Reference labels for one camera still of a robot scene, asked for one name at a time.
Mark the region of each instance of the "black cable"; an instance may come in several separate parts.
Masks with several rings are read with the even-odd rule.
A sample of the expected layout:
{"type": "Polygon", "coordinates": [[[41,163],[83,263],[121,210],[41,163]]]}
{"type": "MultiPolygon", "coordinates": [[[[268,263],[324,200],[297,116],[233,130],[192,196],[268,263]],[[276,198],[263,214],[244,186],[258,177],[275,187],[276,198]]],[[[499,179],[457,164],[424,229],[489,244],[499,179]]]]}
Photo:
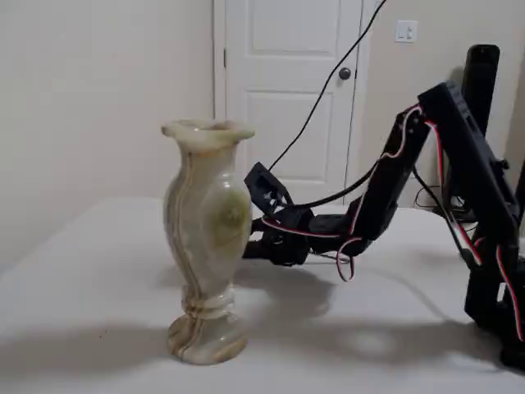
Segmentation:
{"type": "MultiPolygon", "coordinates": [[[[313,254],[314,256],[321,256],[321,257],[324,257],[325,259],[330,259],[334,261],[337,260],[337,258],[335,258],[334,256],[330,256],[329,254],[326,254],[326,253],[312,253],[311,252],[310,254],[313,254]]],[[[347,259],[346,257],[339,257],[339,260],[342,261],[343,263],[350,262],[350,259],[347,259]]]]}
{"type": "Polygon", "coordinates": [[[463,207],[465,206],[465,202],[461,201],[457,195],[453,195],[452,198],[450,199],[450,201],[452,201],[453,198],[456,198],[456,201],[458,201],[461,205],[452,205],[452,203],[450,203],[450,205],[452,205],[452,209],[459,208],[459,209],[462,209],[464,211],[463,207]]]}
{"type": "Polygon", "coordinates": [[[381,4],[377,7],[376,11],[374,12],[374,14],[372,15],[372,18],[370,19],[370,22],[368,23],[368,26],[367,28],[364,30],[364,32],[361,34],[361,36],[358,38],[358,40],[355,42],[354,45],[352,45],[352,48],[349,49],[349,51],[343,56],[343,58],[341,58],[341,60],[339,60],[339,62],[337,63],[337,65],[333,68],[333,70],[330,72],[330,74],[328,75],[328,78],[326,78],[326,82],[324,84],[324,86],[322,87],[321,89],[321,93],[319,93],[319,95],[317,96],[317,100],[315,102],[315,104],[313,105],[312,107],[312,110],[310,111],[310,113],[308,114],[308,117],[306,118],[306,122],[304,123],[303,127],[301,128],[301,131],[295,136],[295,138],[292,140],[292,142],[290,142],[290,144],[286,147],[286,149],[281,153],[281,155],[276,159],[275,162],[273,162],[273,164],[270,166],[269,170],[271,171],[275,166],[276,164],[285,156],[285,154],[288,153],[288,151],[290,150],[290,148],[292,146],[294,146],[294,144],[297,142],[297,140],[299,139],[299,137],[304,133],[304,131],[306,130],[306,126],[309,124],[310,122],[310,119],[312,118],[312,115],[313,113],[315,112],[316,108],[317,108],[317,105],[319,104],[319,102],[321,101],[322,99],[322,96],[324,95],[325,93],[325,90],[326,88],[328,87],[328,84],[330,83],[330,80],[332,78],[332,76],[336,73],[337,69],[340,67],[341,64],[343,64],[343,62],[346,60],[346,58],[353,52],[353,50],[359,45],[359,43],[361,43],[361,41],[365,38],[365,36],[368,34],[368,31],[370,30],[370,28],[372,27],[372,24],[374,23],[374,20],[376,19],[377,17],[377,14],[379,14],[379,11],[383,8],[383,6],[385,5],[386,3],[386,0],[383,0],[381,2],[381,4]]]}
{"type": "Polygon", "coordinates": [[[446,225],[449,227],[450,234],[452,235],[452,238],[454,238],[454,243],[456,244],[456,247],[458,248],[459,254],[463,257],[463,247],[461,246],[461,243],[459,242],[458,235],[456,234],[456,231],[454,231],[454,228],[452,227],[452,220],[450,219],[449,214],[446,212],[445,207],[443,207],[443,204],[438,200],[432,189],[425,183],[425,181],[419,176],[418,170],[414,166],[412,169],[413,175],[418,180],[419,184],[422,186],[422,188],[432,197],[434,202],[436,203],[436,206],[439,207],[441,210],[441,213],[443,214],[443,218],[446,221],[446,225]]]}
{"type": "Polygon", "coordinates": [[[471,232],[471,231],[476,231],[476,230],[477,230],[477,225],[470,227],[469,229],[466,229],[465,232],[471,232]]]}
{"type": "Polygon", "coordinates": [[[284,208],[315,208],[323,204],[331,203],[332,201],[335,201],[336,199],[340,199],[341,197],[346,196],[349,193],[352,193],[354,190],[356,190],[358,187],[360,187],[364,182],[367,181],[367,179],[372,175],[374,172],[374,168],[376,167],[377,162],[374,163],[372,168],[368,170],[366,174],[361,176],[353,185],[347,187],[346,189],[339,191],[335,193],[334,195],[329,195],[328,197],[325,197],[323,199],[318,199],[317,201],[313,201],[312,203],[307,204],[284,204],[280,203],[279,205],[284,208]]]}
{"type": "MultiPolygon", "coordinates": [[[[435,189],[435,188],[439,188],[439,186],[435,186],[435,185],[432,185],[432,186],[428,186],[430,187],[431,189],[435,189]]],[[[423,209],[430,209],[430,208],[435,208],[436,206],[435,205],[421,205],[418,201],[419,201],[419,195],[421,194],[422,191],[424,191],[425,188],[422,187],[421,189],[419,189],[419,191],[417,192],[416,194],[416,198],[413,200],[413,204],[412,206],[415,208],[415,207],[418,207],[418,208],[423,208],[423,209]]]]}
{"type": "Polygon", "coordinates": [[[452,207],[450,213],[454,216],[457,223],[472,224],[477,222],[476,217],[472,215],[472,211],[470,209],[454,206],[452,207]]]}

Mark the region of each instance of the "light switch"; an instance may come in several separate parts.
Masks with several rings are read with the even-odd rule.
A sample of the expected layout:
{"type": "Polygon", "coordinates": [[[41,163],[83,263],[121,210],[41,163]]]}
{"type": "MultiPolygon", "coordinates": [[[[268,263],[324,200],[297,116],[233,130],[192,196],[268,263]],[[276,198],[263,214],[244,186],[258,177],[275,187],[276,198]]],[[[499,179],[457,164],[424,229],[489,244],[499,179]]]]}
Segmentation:
{"type": "Polygon", "coordinates": [[[415,43],[418,39],[417,21],[398,21],[395,28],[396,43],[415,43]]]}

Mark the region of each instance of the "vase base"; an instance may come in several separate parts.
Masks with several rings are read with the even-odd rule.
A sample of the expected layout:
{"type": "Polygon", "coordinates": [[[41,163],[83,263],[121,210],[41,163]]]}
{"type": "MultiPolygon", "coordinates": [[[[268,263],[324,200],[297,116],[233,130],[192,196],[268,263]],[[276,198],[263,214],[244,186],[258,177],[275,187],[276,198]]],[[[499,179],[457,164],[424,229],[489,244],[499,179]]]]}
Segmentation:
{"type": "Polygon", "coordinates": [[[176,358],[198,365],[220,364],[246,346],[239,319],[228,314],[215,319],[180,316],[168,330],[168,348],[176,358]]]}

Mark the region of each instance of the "white table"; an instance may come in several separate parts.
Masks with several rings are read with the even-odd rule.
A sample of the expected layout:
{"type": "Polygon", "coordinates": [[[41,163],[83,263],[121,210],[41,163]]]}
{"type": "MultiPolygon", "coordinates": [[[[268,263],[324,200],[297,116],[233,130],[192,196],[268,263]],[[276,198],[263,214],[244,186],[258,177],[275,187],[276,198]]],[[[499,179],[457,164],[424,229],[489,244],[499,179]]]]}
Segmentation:
{"type": "Polygon", "coordinates": [[[161,207],[105,201],[0,278],[2,394],[523,393],[463,312],[468,270],[446,225],[412,209],[356,259],[348,284],[322,258],[243,262],[248,347],[213,367],[179,363],[166,347],[180,279],[161,207]]]}

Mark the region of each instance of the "door panel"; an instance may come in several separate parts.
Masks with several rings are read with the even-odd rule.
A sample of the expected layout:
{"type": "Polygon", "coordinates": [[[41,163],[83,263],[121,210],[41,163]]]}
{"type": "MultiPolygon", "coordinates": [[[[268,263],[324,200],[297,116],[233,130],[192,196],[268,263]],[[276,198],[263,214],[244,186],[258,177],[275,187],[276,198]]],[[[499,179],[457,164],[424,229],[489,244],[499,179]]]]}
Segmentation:
{"type": "MultiPolygon", "coordinates": [[[[256,135],[241,145],[244,176],[267,167],[297,135],[324,81],[357,39],[361,0],[227,0],[226,115],[256,135]]],[[[355,72],[356,54],[343,66],[355,72]]],[[[277,164],[294,199],[345,187],[354,77],[334,76],[306,131],[277,164]]]]}

